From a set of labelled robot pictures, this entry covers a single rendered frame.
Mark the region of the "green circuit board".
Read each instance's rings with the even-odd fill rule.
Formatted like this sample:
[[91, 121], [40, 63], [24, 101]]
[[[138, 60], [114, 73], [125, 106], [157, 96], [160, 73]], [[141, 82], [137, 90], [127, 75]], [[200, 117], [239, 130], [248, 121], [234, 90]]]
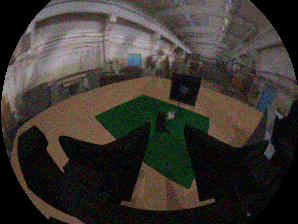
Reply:
[[[178, 108], [180, 107], [177, 105], [142, 95], [109, 111], [98, 113], [96, 120], [100, 121], [116, 140], [149, 121], [149, 141], [144, 153], [146, 165], [174, 183], [190, 188], [194, 172], [184, 137], [185, 124], [192, 125], [208, 135], [210, 119], [184, 108], [180, 108], [180, 115]], [[165, 113], [165, 124], [168, 119], [172, 119], [168, 124], [164, 124], [170, 133], [156, 132], [157, 112]]]

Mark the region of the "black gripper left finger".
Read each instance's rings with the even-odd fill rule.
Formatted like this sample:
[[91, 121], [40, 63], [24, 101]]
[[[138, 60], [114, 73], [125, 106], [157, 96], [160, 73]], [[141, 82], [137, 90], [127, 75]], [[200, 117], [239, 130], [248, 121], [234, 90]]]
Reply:
[[128, 135], [105, 145], [86, 143], [71, 136], [59, 136], [61, 148], [69, 160], [108, 177], [121, 201], [132, 201], [133, 189], [140, 175], [150, 123], [145, 121]]

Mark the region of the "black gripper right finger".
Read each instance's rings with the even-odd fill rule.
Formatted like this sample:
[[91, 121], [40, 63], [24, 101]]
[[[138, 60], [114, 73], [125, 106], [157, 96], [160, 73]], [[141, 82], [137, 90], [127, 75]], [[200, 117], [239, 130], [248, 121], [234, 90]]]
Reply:
[[265, 153], [267, 144], [270, 144], [270, 140], [263, 140], [234, 148], [189, 124], [185, 124], [184, 137], [200, 201], [214, 198], [214, 194], [233, 179], [243, 164]]

